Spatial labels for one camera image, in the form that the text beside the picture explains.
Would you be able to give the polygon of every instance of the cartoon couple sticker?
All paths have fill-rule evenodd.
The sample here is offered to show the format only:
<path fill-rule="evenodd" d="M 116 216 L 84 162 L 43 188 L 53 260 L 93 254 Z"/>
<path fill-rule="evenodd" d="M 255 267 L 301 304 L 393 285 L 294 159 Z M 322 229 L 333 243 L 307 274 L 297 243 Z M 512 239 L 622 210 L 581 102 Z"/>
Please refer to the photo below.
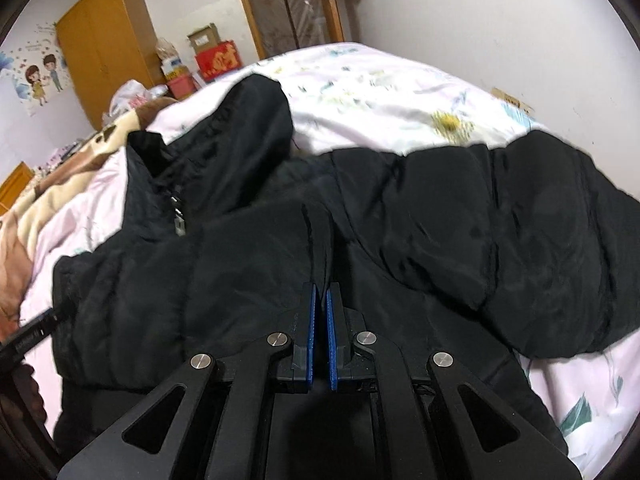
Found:
<path fill-rule="evenodd" d="M 60 78 L 58 77 L 58 72 L 56 68 L 58 66 L 58 62 L 56 60 L 56 56 L 53 54 L 47 54 L 43 59 L 42 63 L 44 68 L 49 71 L 49 75 L 51 76 L 51 80 L 53 84 L 56 86 L 58 92 L 62 90 L 62 85 L 60 84 Z M 47 102 L 47 95 L 44 92 L 44 86 L 42 80 L 40 79 L 40 69 L 37 65 L 31 65 L 27 70 L 24 71 L 24 76 L 27 79 L 28 83 L 31 85 L 31 95 L 34 99 L 40 102 L 40 106 L 44 106 L 44 103 Z"/>

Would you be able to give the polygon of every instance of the metal screw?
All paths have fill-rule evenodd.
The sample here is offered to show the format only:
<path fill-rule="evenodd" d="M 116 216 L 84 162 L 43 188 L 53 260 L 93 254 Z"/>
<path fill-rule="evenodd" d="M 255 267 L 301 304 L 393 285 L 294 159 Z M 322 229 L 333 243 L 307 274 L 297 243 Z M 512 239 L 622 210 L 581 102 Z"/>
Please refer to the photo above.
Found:
<path fill-rule="evenodd" d="M 282 346 L 287 342 L 287 334 L 282 332 L 274 332 L 267 337 L 267 343 L 271 346 Z"/>
<path fill-rule="evenodd" d="M 356 341 L 361 345 L 373 345 L 378 338 L 373 332 L 360 332 L 356 336 Z"/>
<path fill-rule="evenodd" d="M 211 357 L 206 354 L 198 354 L 194 355 L 191 358 L 191 366 L 196 368 L 196 370 L 201 370 L 202 368 L 206 368 L 211 364 Z"/>
<path fill-rule="evenodd" d="M 453 364 L 453 357 L 446 352 L 438 352 L 433 356 L 433 362 L 442 368 L 446 368 Z"/>

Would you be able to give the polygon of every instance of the brown blanket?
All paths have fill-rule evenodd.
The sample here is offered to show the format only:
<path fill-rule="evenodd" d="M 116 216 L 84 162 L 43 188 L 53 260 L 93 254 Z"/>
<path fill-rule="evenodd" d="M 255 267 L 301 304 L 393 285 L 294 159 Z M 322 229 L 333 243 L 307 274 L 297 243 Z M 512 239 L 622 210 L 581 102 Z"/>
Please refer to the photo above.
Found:
<path fill-rule="evenodd" d="M 87 188 L 107 158 L 124 145 L 129 132 L 145 130 L 160 110 L 174 102 L 159 98 L 118 118 L 0 217 L 0 342 L 20 326 L 20 304 L 31 282 L 42 228 Z"/>

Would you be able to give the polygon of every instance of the zipper pull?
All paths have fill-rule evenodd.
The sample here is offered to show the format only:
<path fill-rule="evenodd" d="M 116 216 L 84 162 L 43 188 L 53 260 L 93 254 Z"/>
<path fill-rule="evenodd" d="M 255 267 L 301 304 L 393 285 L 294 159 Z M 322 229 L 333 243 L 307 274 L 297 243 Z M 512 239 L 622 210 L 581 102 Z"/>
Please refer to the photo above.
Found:
<path fill-rule="evenodd" d="M 176 215 L 174 224 L 175 224 L 175 233 L 178 236 L 184 236 L 185 234 L 187 234 L 187 229 L 184 225 L 184 218 L 182 218 L 179 215 Z"/>
<path fill-rule="evenodd" d="M 172 196 L 171 203 L 174 206 L 174 211 L 175 211 L 175 218 L 174 218 L 175 233 L 178 236 L 184 236 L 185 234 L 187 234 L 187 227 L 184 223 L 184 216 L 182 216 L 182 211 L 180 211 L 180 208 L 182 207 L 182 202 L 180 201 L 180 199 L 176 198 L 175 196 Z"/>

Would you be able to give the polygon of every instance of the blue gripper pad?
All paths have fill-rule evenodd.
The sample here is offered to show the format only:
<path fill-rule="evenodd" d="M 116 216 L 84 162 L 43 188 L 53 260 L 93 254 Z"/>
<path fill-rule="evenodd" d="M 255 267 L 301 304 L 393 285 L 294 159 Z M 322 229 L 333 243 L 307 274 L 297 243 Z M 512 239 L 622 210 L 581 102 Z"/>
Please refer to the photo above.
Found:
<path fill-rule="evenodd" d="M 314 345 L 316 343 L 316 298 L 318 288 L 314 285 L 309 301 L 309 336 L 306 342 L 306 384 L 311 388 L 314 381 Z"/>
<path fill-rule="evenodd" d="M 338 389 L 338 363 L 335 343 L 334 302 L 331 290 L 326 292 L 326 332 L 329 341 L 329 383 L 333 391 Z"/>

